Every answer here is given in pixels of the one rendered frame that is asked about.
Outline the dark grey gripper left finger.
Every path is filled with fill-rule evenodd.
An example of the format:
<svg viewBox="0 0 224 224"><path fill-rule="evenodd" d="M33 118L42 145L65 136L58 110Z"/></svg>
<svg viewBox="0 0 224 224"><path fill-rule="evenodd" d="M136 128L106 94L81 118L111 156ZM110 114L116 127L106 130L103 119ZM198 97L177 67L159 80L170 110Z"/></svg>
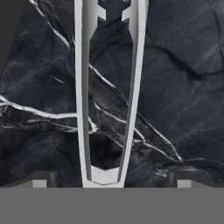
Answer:
<svg viewBox="0 0 224 224"><path fill-rule="evenodd" d="M51 188L57 186L56 178L56 171L35 171L26 178L2 185L2 188Z"/></svg>

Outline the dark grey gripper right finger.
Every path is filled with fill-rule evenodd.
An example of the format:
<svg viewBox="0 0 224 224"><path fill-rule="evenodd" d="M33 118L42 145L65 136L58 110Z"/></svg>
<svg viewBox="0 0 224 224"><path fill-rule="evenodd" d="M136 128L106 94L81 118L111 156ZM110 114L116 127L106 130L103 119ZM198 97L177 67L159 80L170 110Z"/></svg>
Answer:
<svg viewBox="0 0 224 224"><path fill-rule="evenodd" d="M171 186L175 188L222 188L209 175L201 172L175 171L171 175Z"/></svg>

